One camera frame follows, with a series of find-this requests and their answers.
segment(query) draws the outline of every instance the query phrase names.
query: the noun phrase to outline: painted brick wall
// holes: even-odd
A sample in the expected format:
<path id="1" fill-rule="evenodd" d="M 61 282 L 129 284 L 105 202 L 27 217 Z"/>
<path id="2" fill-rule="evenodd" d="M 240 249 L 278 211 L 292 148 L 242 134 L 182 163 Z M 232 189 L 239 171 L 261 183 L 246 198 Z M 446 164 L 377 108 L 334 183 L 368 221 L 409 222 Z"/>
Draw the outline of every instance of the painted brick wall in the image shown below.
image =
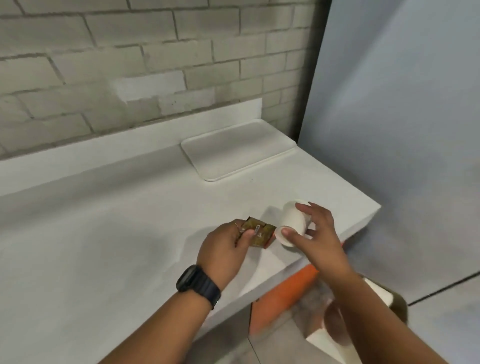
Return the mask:
<path id="1" fill-rule="evenodd" d="M 0 158 L 263 97 L 296 137 L 329 0 L 0 0 Z"/>

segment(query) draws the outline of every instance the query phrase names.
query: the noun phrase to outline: white countertop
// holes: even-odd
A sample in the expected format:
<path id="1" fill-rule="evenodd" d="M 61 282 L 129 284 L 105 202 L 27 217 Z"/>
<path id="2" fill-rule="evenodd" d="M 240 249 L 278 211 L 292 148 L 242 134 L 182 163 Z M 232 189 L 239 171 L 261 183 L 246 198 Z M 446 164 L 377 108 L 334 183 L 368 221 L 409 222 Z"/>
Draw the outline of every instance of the white countertop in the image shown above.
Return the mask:
<path id="1" fill-rule="evenodd" d="M 205 182 L 176 144 L 0 197 L 0 363 L 97 362 L 175 292 L 209 231 L 275 224 L 292 199 L 329 208 L 342 239 L 379 208 L 298 147 Z M 306 264 L 251 248 L 203 332 Z"/>

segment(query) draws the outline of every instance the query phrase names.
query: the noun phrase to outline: black watch strap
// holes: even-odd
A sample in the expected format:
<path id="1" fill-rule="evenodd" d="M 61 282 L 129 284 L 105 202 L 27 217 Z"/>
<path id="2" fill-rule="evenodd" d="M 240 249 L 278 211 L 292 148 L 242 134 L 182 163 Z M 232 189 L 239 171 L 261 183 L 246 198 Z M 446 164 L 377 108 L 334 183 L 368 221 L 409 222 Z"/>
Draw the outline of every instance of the black watch strap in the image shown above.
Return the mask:
<path id="1" fill-rule="evenodd" d="M 193 290 L 205 297 L 212 305 L 212 309 L 221 296 L 220 289 L 198 265 L 190 266 L 185 270 L 177 281 L 177 290 L 179 292 Z"/>

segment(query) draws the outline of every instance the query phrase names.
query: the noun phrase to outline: hand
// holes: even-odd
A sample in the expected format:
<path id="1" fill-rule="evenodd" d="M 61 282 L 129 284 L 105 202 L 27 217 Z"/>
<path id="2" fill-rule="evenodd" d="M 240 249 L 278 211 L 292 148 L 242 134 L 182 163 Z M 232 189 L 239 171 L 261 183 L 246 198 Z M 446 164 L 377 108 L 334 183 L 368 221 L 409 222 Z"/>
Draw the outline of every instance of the hand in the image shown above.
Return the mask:
<path id="1" fill-rule="evenodd" d="M 284 228 L 283 235 L 297 248 L 302 250 L 308 260 L 320 272 L 321 278 L 328 284 L 336 283 L 345 274 L 353 272 L 335 232 L 332 213 L 324 207 L 309 202 L 311 206 L 296 203 L 297 210 L 310 215 L 315 230 L 307 230 L 312 239 L 299 235 L 293 229 Z"/>
<path id="2" fill-rule="evenodd" d="M 246 230 L 237 241 L 243 223 L 237 219 L 220 225 L 207 235 L 198 252 L 197 264 L 221 291 L 239 272 L 255 234 L 254 230 Z"/>

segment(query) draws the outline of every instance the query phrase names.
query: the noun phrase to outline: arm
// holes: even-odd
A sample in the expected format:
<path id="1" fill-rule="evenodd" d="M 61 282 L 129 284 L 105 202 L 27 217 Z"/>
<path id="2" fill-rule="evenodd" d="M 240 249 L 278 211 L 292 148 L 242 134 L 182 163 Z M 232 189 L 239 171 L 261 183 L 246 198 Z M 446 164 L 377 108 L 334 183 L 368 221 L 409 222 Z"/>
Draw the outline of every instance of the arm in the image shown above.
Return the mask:
<path id="1" fill-rule="evenodd" d="M 308 232 L 312 239 L 291 229 L 283 229 L 282 233 L 305 253 L 332 289 L 362 363 L 446 364 L 354 272 L 341 248 L 330 211 L 310 204 L 296 206 L 311 215 L 315 223 L 315 231 Z"/>
<path id="2" fill-rule="evenodd" d="M 236 243 L 241 223 L 220 225 L 198 253 L 197 264 L 221 291 L 237 275 L 254 234 L 248 230 Z M 195 292 L 178 292 L 100 364 L 180 363 L 211 309 L 210 302 Z"/>

